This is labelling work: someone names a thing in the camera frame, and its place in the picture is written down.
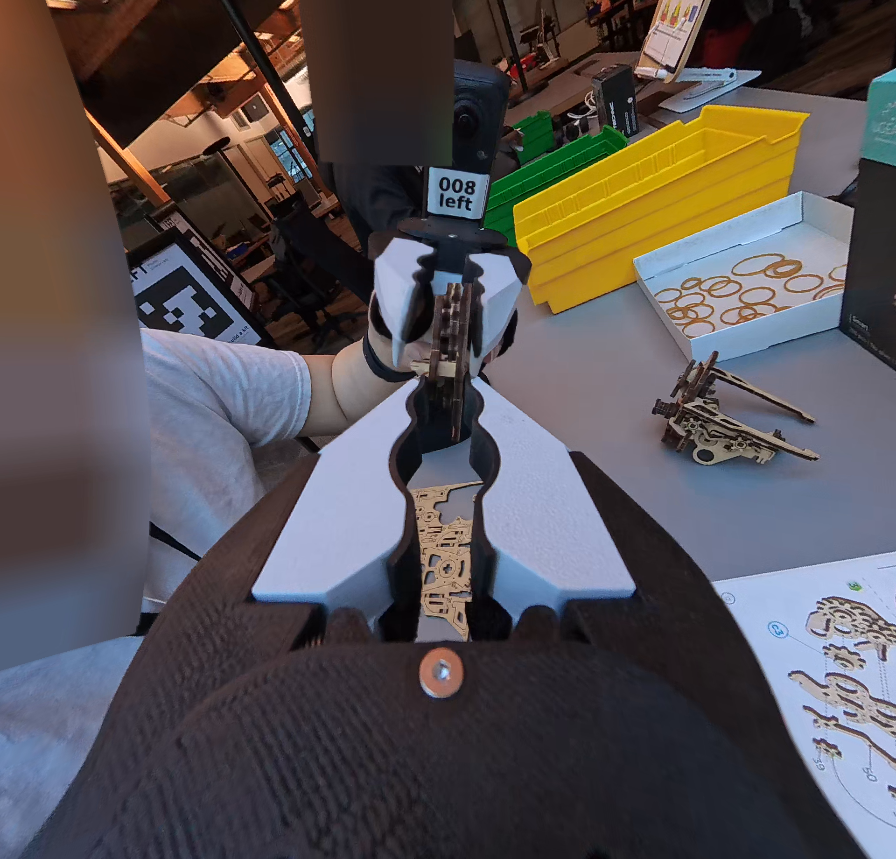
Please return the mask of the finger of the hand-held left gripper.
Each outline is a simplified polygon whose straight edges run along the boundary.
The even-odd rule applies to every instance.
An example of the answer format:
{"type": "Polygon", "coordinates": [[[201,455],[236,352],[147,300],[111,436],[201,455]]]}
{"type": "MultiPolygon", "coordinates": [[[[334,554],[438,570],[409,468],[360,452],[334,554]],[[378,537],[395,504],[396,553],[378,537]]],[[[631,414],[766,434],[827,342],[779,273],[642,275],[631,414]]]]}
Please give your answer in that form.
{"type": "Polygon", "coordinates": [[[434,248],[400,237],[375,260],[372,344],[394,372],[410,372],[431,347],[435,260],[434,248]]]}
{"type": "Polygon", "coordinates": [[[511,343],[516,303],[522,282],[511,259],[504,254],[474,253],[465,260],[465,294],[469,297],[466,336],[470,376],[511,343]]]}

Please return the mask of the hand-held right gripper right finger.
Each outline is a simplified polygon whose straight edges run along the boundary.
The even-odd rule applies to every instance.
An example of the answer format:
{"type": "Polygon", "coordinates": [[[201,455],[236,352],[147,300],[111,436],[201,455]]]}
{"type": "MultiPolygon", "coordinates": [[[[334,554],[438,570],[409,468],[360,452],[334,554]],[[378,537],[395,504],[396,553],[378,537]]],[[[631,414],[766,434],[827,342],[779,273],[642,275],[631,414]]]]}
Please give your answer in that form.
{"type": "Polygon", "coordinates": [[[471,540],[472,641],[506,639],[533,606],[629,598],[635,583],[566,445],[481,380],[466,383],[482,481],[471,540]]]}

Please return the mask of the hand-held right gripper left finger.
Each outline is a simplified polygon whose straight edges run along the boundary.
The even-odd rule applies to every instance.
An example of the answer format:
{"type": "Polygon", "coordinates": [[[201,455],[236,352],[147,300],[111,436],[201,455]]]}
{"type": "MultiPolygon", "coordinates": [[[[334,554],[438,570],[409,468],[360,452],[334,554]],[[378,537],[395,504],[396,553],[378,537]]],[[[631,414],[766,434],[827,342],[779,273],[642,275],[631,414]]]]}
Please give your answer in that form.
{"type": "Polygon", "coordinates": [[[421,566],[407,485],[420,467],[424,380],[405,383],[323,448],[252,586],[261,603],[361,611],[385,641],[414,641],[421,566]]]}

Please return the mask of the wooden gear assembly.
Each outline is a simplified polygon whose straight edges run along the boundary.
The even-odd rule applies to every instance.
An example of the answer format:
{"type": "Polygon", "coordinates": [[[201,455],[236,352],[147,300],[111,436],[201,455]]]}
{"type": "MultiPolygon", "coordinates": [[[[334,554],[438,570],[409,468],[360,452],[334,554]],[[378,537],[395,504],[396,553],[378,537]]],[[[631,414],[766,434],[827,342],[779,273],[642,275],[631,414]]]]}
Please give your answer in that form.
{"type": "Polygon", "coordinates": [[[461,441],[465,382],[469,374],[471,283],[450,283],[434,299],[429,354],[412,363],[421,382],[417,404],[422,445],[442,448],[461,441]]]}

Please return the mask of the laser-cut wooden parts sheet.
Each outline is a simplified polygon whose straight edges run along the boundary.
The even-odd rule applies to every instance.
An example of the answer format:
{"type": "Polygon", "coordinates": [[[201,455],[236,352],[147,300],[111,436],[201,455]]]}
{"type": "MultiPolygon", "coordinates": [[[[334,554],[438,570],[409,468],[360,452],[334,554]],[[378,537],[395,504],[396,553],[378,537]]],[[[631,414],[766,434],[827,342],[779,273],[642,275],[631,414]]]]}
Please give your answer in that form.
{"type": "Polygon", "coordinates": [[[443,522],[441,506],[453,493],[481,485],[472,481],[409,491],[420,540],[421,619],[447,624],[463,642],[469,640],[473,522],[465,517],[443,522]]]}

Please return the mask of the person's left forearm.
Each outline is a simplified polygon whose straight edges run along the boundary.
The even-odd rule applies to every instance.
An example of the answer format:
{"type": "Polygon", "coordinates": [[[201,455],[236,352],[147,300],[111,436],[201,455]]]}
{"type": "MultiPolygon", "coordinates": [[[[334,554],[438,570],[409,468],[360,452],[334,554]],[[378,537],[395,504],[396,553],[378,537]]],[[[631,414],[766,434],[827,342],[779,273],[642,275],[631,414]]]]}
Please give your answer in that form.
{"type": "Polygon", "coordinates": [[[310,373],[310,405],[298,433],[301,437],[337,436],[405,385],[405,381],[387,381],[375,374],[362,341],[335,355],[313,354],[303,359],[310,373]]]}

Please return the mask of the green plastic bin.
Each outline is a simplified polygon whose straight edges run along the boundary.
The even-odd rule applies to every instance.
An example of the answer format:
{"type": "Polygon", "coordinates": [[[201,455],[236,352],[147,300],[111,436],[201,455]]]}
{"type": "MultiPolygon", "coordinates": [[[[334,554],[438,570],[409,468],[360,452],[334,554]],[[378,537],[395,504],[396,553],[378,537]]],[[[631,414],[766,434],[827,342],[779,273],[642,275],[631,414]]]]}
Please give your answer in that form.
{"type": "Polygon", "coordinates": [[[521,149],[517,150],[521,165],[554,151],[554,127],[549,111],[539,111],[512,127],[522,135],[521,149]]]}
{"type": "Polygon", "coordinates": [[[622,133],[605,126],[596,134],[580,136],[494,181],[487,200],[484,227],[502,233],[511,246],[516,246],[513,217],[516,205],[618,152],[628,142],[622,133]]]}

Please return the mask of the person in white shirt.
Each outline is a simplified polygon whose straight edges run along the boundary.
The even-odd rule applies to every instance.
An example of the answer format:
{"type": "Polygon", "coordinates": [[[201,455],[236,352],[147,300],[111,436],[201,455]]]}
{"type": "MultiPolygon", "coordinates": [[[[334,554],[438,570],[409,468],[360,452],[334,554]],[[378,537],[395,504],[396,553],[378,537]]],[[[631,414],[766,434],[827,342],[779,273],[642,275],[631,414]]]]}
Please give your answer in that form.
{"type": "MultiPolygon", "coordinates": [[[[292,352],[141,329],[151,523],[202,557],[265,494],[252,450],[303,428],[311,379],[292,352]]],[[[18,857],[90,750],[141,639],[2,671],[1,853],[18,857]]]]}

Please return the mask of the small wooden mechanical model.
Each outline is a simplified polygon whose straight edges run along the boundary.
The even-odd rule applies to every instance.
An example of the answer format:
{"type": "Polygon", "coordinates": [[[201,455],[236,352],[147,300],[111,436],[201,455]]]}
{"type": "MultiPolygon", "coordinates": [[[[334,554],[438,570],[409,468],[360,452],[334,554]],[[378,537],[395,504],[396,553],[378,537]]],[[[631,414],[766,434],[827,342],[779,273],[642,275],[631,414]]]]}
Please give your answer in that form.
{"type": "Polygon", "coordinates": [[[812,415],[797,406],[719,368],[718,360],[717,351],[704,361],[691,360],[679,376],[670,400],[656,400],[651,412],[666,421],[661,438],[663,443],[673,445],[678,453],[692,446],[692,459],[706,466],[734,458],[746,458],[763,465],[778,452],[807,461],[820,458],[812,450],[801,449],[790,443],[780,429],[759,430],[723,413],[715,395],[717,382],[740,389],[779,410],[799,417],[805,423],[815,423],[812,415]]]}

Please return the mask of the stack of yellow plastic bins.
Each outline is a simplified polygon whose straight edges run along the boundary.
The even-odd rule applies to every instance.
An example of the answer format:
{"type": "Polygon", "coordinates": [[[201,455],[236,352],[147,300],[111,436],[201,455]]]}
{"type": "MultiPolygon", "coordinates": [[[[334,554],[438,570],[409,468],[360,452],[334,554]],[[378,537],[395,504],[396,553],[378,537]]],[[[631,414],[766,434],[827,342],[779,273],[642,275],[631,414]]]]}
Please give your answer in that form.
{"type": "Polygon", "coordinates": [[[633,260],[789,192],[809,113],[706,106],[523,200],[517,246],[557,314],[635,282],[633,260]]]}

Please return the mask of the black white marker sign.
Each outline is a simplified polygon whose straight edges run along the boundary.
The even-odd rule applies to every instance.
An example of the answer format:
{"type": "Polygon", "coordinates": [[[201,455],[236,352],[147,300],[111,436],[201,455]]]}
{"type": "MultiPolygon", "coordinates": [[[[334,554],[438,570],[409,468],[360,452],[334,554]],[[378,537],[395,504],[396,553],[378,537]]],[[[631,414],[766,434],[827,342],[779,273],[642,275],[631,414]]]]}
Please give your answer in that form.
{"type": "Polygon", "coordinates": [[[250,286],[186,234],[160,232],[127,251],[126,262],[142,327],[276,348],[250,286]]]}

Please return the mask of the white printed paper sheet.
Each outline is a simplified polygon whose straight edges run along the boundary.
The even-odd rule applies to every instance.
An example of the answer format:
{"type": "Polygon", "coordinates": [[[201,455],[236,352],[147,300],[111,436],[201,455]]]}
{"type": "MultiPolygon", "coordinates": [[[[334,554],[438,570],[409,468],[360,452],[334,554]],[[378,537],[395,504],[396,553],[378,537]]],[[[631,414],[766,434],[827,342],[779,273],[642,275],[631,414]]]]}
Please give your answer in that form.
{"type": "Polygon", "coordinates": [[[693,50],[711,0],[658,0],[638,64],[639,77],[670,82],[693,50]]]}

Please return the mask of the white stand base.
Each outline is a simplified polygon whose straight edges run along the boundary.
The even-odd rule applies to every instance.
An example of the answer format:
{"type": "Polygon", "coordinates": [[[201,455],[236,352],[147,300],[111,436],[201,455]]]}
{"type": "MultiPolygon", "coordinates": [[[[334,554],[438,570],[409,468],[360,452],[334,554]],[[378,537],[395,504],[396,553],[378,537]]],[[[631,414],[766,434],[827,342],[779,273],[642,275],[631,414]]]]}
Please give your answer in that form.
{"type": "Polygon", "coordinates": [[[673,113],[687,113],[748,84],[762,74],[758,69],[684,68],[676,84],[690,84],[665,100],[659,107],[673,113]]]}

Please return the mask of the white cardboard box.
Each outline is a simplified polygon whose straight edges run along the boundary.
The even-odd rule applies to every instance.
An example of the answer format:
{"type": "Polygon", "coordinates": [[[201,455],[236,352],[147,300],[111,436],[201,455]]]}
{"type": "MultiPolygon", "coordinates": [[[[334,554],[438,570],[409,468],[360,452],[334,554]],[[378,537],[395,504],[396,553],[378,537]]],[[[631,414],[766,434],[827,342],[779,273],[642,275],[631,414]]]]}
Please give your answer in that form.
{"type": "Polygon", "coordinates": [[[687,359],[703,360],[715,351],[720,360],[758,352],[838,327],[842,294],[694,340],[667,320],[652,294],[688,275],[715,274],[766,252],[823,260],[829,267],[846,263],[853,216],[845,204],[795,193],[636,258],[637,280],[687,359]]]}

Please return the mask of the black puzzle kit box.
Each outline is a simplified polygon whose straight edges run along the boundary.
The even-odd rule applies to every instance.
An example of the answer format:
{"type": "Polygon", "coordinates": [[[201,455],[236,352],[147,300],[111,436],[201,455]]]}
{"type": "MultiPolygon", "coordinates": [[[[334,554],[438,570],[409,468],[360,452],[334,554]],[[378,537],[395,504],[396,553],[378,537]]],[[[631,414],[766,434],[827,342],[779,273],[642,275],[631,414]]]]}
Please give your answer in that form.
{"type": "Polygon", "coordinates": [[[869,85],[840,330],[895,367],[895,70],[869,85]]]}

